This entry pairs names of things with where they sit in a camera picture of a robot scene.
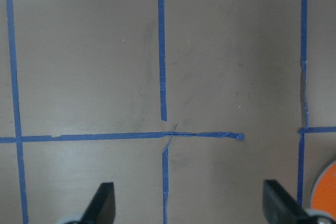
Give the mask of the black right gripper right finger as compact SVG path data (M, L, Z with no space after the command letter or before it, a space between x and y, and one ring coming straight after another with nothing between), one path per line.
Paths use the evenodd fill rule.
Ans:
M263 214L268 223L335 223L335 219L320 210L303 209L276 180L264 180Z

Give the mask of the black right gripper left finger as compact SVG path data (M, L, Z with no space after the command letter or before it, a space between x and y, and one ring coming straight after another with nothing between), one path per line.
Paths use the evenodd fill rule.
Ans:
M113 182L101 183L80 217L67 217L56 223L113 224L116 218L116 199Z

